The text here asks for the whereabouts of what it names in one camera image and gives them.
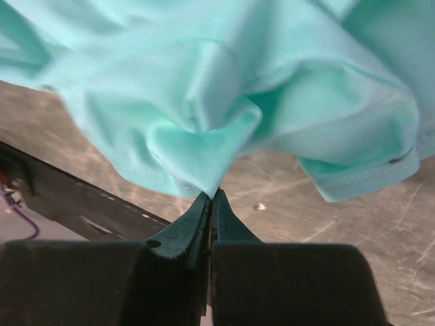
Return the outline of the teal t shirt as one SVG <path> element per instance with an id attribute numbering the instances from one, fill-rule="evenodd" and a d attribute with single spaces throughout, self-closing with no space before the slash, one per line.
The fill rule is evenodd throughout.
<path id="1" fill-rule="evenodd" d="M 2 1 L 1 79 L 142 187 L 214 196 L 269 149 L 337 202 L 434 154 L 434 2 Z"/>

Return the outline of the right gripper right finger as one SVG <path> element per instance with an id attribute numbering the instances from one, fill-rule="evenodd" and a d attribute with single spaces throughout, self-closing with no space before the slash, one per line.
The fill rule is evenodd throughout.
<path id="1" fill-rule="evenodd" d="M 212 204 L 211 293 L 215 325 L 386 325 L 369 263 L 349 244 L 265 243 Z"/>

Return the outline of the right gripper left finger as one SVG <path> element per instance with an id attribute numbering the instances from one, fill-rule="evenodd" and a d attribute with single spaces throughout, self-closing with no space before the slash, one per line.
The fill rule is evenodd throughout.
<path id="1" fill-rule="evenodd" d="M 201 194 L 147 240 L 1 246 L 2 325 L 199 325 L 211 201 Z"/>

